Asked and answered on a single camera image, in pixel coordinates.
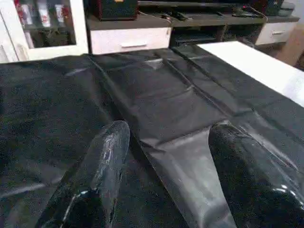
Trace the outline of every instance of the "shelf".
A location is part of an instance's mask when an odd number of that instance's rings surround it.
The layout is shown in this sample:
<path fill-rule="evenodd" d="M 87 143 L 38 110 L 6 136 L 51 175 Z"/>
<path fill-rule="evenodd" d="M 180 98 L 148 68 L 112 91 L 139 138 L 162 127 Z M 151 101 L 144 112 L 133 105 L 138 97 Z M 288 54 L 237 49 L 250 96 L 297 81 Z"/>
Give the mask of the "shelf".
<path fill-rule="evenodd" d="M 237 18 L 231 14 L 189 14 L 184 13 L 188 18 L 186 21 L 172 20 L 173 27 L 189 27 L 189 26 L 215 26 L 215 25 L 245 25 L 245 24 L 264 24 L 267 18 Z"/>
<path fill-rule="evenodd" d="M 24 31 L 36 31 L 36 30 L 50 30 L 50 29 L 58 29 L 58 28 L 66 28 L 68 29 L 64 23 L 59 23 L 58 20 L 53 17 L 50 14 L 50 21 L 51 21 L 51 26 L 50 27 L 44 27 L 41 23 L 41 20 L 39 17 L 32 18 L 33 24 L 31 25 L 24 25 L 23 30 Z"/>

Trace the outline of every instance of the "tv stand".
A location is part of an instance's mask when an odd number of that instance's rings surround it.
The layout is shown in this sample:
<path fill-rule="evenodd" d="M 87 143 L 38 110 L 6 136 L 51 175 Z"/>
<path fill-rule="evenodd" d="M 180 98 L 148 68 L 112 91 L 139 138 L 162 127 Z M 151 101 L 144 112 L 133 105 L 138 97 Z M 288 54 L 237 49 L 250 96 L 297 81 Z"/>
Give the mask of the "tv stand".
<path fill-rule="evenodd" d="M 172 11 L 184 19 L 175 17 Z M 233 8 L 140 7 L 137 20 L 102 21 L 87 17 L 92 54 L 107 54 L 144 49 L 167 48 L 239 40 L 250 46 L 286 42 L 292 30 L 290 24 L 299 18 L 233 17 Z M 288 31 L 278 34 L 282 28 Z"/>

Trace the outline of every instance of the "shiny black fabric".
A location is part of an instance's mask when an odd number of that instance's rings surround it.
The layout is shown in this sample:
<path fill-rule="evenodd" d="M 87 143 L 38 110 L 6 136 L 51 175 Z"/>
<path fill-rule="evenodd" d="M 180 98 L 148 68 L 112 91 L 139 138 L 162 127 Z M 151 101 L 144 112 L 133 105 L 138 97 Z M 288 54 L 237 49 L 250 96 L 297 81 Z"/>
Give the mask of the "shiny black fabric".
<path fill-rule="evenodd" d="M 0 227 L 35 227 L 67 170 L 84 159 L 106 124 L 121 119 L 99 74 L 87 56 L 0 65 Z M 158 222 L 186 227 L 157 177 L 148 176 L 142 167 L 146 162 L 133 153 L 142 152 L 131 151 L 124 165 L 121 191 L 129 197 L 118 195 L 115 227 L 139 228 L 150 223 L 153 228 L 159 227 Z M 131 192 L 141 195 L 136 203 Z M 89 194 L 98 196 L 88 192 L 84 206 Z M 161 200 L 149 203 L 151 194 Z M 136 213 L 141 208 L 145 213 Z M 126 211 L 133 216 L 126 217 Z M 150 222 L 151 214 L 157 222 Z M 51 216 L 44 213 L 41 219 Z"/>
<path fill-rule="evenodd" d="M 190 227 L 303 227 L 302 107 L 197 46 L 91 59 Z"/>
<path fill-rule="evenodd" d="M 66 172 L 35 227 L 112 227 L 129 139 L 126 122 L 103 127 L 84 159 Z"/>

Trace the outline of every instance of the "bottle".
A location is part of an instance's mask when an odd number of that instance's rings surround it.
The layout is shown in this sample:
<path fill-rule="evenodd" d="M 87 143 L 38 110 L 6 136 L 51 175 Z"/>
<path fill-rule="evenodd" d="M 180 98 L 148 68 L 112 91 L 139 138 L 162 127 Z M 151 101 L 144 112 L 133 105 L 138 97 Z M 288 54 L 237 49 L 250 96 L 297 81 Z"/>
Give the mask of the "bottle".
<path fill-rule="evenodd" d="M 46 0 L 39 0 L 37 2 L 38 12 L 40 15 L 41 23 L 43 27 L 50 27 L 51 21 L 48 13 L 48 5 Z"/>
<path fill-rule="evenodd" d="M 21 8 L 22 8 L 22 18 L 23 18 L 24 24 L 25 25 L 32 25 L 33 20 L 32 20 L 32 17 L 31 17 L 30 10 L 29 10 L 29 6 L 27 4 L 22 4 Z"/>
<path fill-rule="evenodd" d="M 63 17 L 63 4 L 55 4 L 55 10 L 56 10 L 56 15 L 57 15 L 57 20 L 59 23 L 64 23 L 64 17 Z"/>

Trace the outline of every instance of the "wooden furniture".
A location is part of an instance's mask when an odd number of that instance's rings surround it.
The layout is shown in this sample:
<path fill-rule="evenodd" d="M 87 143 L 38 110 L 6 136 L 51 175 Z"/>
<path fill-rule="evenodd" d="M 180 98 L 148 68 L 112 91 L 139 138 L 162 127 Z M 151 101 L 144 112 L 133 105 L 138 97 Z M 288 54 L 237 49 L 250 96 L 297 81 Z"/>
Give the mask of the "wooden furniture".
<path fill-rule="evenodd" d="M 282 50 L 276 55 L 276 59 L 279 59 L 291 66 L 295 66 L 303 53 L 304 25 L 298 24 L 291 32 L 291 35 Z"/>
<path fill-rule="evenodd" d="M 9 63 L 9 62 L 18 61 L 17 54 L 14 50 L 13 44 L 10 41 L 10 37 L 4 25 L 4 21 L 2 19 L 1 14 L 0 14 L 0 33 L 2 36 L 0 39 L 0 63 Z"/>
<path fill-rule="evenodd" d="M 171 28 L 166 20 L 149 15 L 138 15 L 134 21 L 102 21 L 90 15 L 92 54 L 167 48 Z"/>
<path fill-rule="evenodd" d="M 82 0 L 3 0 L 0 12 L 17 55 L 13 61 L 88 52 Z"/>

